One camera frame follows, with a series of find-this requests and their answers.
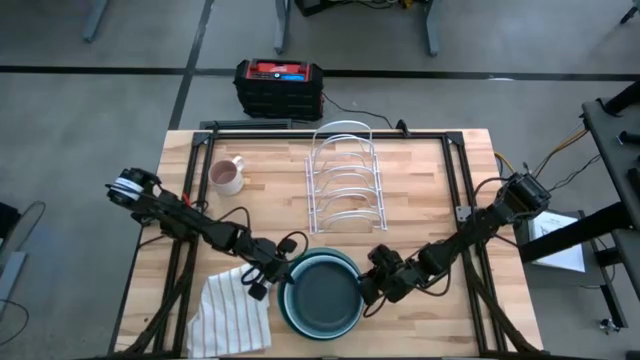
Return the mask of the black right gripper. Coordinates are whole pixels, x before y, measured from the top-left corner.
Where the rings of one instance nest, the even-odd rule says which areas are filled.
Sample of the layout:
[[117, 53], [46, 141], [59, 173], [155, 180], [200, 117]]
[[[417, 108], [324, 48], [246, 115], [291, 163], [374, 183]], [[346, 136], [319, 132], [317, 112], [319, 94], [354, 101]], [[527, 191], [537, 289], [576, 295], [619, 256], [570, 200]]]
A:
[[429, 274], [415, 259], [403, 260], [399, 253], [380, 244], [368, 254], [373, 266], [357, 277], [360, 294], [366, 305], [384, 297], [392, 303], [403, 299], [416, 286], [425, 285]]

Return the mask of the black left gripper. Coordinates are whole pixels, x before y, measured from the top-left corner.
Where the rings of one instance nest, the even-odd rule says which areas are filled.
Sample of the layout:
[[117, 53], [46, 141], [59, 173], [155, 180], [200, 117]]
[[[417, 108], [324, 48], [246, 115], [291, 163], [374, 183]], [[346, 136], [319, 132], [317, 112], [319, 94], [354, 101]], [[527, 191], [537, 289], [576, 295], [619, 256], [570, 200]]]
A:
[[266, 238], [257, 238], [253, 243], [253, 255], [248, 260], [250, 268], [244, 272], [244, 284], [249, 286], [248, 295], [263, 300], [267, 294], [267, 283], [294, 284], [290, 275], [291, 263], [287, 255], [297, 247], [297, 242], [284, 238], [278, 244]]

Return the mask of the cream ceramic mug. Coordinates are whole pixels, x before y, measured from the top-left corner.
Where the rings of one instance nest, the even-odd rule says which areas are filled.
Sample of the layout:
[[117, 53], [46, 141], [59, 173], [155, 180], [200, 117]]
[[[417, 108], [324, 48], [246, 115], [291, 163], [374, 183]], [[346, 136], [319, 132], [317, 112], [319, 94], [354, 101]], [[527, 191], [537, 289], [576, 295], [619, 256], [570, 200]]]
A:
[[214, 191], [220, 196], [233, 196], [244, 186], [242, 171], [245, 162], [241, 156], [231, 160], [221, 160], [211, 165], [208, 177]]

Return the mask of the white striped dish towel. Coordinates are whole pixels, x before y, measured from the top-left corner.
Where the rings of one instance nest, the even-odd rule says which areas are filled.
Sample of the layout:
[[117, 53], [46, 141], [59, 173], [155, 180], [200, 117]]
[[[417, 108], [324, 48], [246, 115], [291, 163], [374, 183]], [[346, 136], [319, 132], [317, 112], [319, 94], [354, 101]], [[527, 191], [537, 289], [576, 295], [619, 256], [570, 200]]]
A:
[[248, 264], [208, 277], [195, 315], [187, 323], [187, 355], [219, 358], [272, 345], [267, 297], [257, 300], [241, 277], [256, 276]]

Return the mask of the red and black power station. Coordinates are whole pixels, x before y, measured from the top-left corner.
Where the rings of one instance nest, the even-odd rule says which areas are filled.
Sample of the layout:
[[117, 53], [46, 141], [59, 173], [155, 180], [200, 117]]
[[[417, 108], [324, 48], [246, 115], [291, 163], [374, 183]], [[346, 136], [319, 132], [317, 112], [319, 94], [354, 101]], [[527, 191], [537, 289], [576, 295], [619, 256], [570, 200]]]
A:
[[317, 121], [323, 117], [324, 72], [293, 60], [241, 61], [233, 84], [245, 114], [253, 118]]

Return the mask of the white paper booklet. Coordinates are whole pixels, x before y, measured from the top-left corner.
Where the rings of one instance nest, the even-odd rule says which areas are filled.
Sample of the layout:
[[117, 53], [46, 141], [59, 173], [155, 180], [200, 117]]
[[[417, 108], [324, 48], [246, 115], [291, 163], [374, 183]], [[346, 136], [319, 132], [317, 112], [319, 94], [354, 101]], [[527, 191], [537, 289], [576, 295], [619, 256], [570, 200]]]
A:
[[[558, 214], [551, 211], [543, 211], [537, 217], [528, 221], [529, 240], [537, 240], [555, 230], [566, 227], [578, 221], [578, 217]], [[540, 266], [553, 267], [563, 270], [570, 270], [585, 273], [585, 264], [582, 246], [574, 245], [571, 248], [548, 255], [538, 260], [534, 260], [533, 264]]]

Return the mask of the black stand beam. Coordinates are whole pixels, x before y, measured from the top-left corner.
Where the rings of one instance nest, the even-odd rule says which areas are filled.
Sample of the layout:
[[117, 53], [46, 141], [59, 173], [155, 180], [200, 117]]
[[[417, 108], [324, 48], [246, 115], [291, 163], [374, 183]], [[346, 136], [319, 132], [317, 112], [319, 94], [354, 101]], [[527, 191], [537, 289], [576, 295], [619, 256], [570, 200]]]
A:
[[622, 202], [617, 202], [520, 246], [520, 258], [523, 263], [533, 262], [594, 237], [632, 225], [632, 217], [625, 205]]

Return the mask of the grey metal desk leg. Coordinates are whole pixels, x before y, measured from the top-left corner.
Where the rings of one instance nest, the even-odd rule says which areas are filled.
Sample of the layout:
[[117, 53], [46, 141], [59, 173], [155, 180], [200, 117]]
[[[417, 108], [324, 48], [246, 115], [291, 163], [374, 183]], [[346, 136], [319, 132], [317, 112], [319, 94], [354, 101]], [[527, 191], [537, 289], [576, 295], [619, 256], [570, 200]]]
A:
[[98, 33], [103, 16], [110, 0], [90, 0], [90, 11], [82, 31], [82, 38], [86, 43], [92, 43]]
[[439, 7], [441, 0], [426, 0], [425, 14], [425, 31], [427, 52], [431, 57], [436, 57], [440, 53], [439, 43]]
[[278, 55], [284, 54], [287, 48], [291, 3], [292, 0], [274, 0], [276, 10], [274, 51]]

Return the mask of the black equipment box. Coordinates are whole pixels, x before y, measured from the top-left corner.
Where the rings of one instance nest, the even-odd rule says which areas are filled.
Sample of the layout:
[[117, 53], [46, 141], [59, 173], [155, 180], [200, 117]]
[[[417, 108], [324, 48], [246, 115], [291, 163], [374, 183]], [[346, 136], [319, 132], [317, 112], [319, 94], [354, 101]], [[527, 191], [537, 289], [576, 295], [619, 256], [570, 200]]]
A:
[[409, 9], [414, 4], [424, 4], [427, 8], [435, 0], [293, 0], [296, 7], [305, 17], [318, 14], [332, 7], [358, 4], [373, 10], [384, 10], [394, 6]]

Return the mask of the dark grey side workbench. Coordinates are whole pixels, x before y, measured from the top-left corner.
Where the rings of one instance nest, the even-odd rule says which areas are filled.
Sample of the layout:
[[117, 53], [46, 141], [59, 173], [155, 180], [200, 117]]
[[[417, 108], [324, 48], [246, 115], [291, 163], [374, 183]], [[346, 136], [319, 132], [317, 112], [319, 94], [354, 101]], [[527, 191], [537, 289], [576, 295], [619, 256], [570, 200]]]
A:
[[582, 105], [586, 127], [619, 200], [593, 213], [596, 235], [609, 233], [615, 247], [596, 253], [599, 265], [622, 264], [640, 300], [640, 81], [618, 95]]

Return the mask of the black aluminium table frame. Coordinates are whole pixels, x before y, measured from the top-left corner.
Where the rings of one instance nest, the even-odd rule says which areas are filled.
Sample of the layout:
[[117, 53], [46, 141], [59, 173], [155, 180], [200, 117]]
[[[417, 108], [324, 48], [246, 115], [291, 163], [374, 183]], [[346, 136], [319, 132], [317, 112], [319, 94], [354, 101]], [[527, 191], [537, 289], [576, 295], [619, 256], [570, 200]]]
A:
[[119, 359], [535, 355], [485, 243], [536, 215], [528, 175], [473, 172], [465, 132], [173, 131], [108, 197], [142, 227]]

